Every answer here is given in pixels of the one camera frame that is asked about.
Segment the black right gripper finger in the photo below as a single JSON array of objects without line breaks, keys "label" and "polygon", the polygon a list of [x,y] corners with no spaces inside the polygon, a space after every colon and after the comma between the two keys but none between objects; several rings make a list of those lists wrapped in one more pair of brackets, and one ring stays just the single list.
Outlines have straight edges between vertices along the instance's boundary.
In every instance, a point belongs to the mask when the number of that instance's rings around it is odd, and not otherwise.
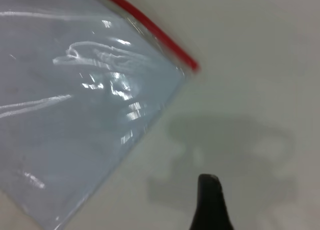
[{"label": "black right gripper finger", "polygon": [[191,230],[232,230],[223,187],[212,174],[200,174],[197,184],[196,210]]}]

